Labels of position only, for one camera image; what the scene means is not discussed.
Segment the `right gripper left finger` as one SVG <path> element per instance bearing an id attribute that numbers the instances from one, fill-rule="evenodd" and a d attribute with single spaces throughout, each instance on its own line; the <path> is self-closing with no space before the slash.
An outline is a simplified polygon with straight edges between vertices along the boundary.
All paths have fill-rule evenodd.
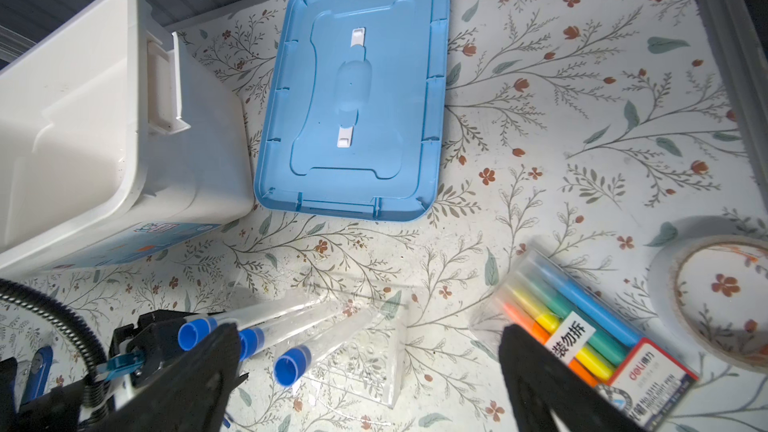
<path id="1" fill-rule="evenodd" d="M 233 324 L 217 327 L 189 351 L 169 325 L 153 324 L 128 343 L 144 362 L 131 376 L 138 393 L 91 431 L 218 431 L 240 383 L 240 338 Z"/>

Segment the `blue plastic bin lid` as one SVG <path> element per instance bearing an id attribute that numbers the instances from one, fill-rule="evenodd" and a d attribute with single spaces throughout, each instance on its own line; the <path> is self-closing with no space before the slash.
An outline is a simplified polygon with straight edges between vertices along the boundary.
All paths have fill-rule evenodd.
<path id="1" fill-rule="evenodd" d="M 272 210 L 407 222 L 437 195 L 450 0 L 288 0 L 254 179 Z"/>

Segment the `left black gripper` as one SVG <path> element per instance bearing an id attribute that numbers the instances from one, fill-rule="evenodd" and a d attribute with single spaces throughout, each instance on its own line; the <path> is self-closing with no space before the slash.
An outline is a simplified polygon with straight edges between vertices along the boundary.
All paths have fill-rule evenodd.
<path id="1" fill-rule="evenodd" d="M 184 353 L 178 331 L 192 315 L 158 310 L 136 324 L 117 328 L 103 363 L 105 413 L 110 416 L 130 395 L 150 386 L 160 372 Z M 92 431 L 92 411 L 83 405 L 85 386 L 78 380 L 48 389 L 54 365 L 54 335 L 43 336 L 28 360 L 1 361 L 1 429 L 3 431 Z"/>

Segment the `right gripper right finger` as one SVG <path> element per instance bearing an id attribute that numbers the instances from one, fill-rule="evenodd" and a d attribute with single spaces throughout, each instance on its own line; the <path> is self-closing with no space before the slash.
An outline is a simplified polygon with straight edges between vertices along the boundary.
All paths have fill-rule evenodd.
<path id="1" fill-rule="evenodd" d="M 505 386 L 520 431 L 640 431 L 519 325 L 503 331 L 498 349 Z"/>

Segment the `blue-capped test tube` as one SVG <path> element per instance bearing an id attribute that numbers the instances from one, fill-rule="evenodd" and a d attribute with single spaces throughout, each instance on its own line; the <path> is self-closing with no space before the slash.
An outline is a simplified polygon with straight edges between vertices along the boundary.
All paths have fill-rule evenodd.
<path id="1" fill-rule="evenodd" d="M 178 345 L 189 351 L 219 325 L 232 323 L 239 330 L 296 312 L 320 302 L 318 296 L 289 291 L 282 298 L 215 314 L 197 314 L 185 319 L 177 333 Z"/>
<path id="2" fill-rule="evenodd" d="M 293 386 L 314 365 L 367 328 L 378 315 L 379 311 L 375 308 L 361 309 L 356 315 L 347 317 L 288 349 L 274 363 L 273 372 L 277 384 L 282 387 Z"/>
<path id="3" fill-rule="evenodd" d="M 307 310 L 243 329 L 239 332 L 241 362 L 331 318 L 341 311 L 336 303 L 317 305 Z"/>

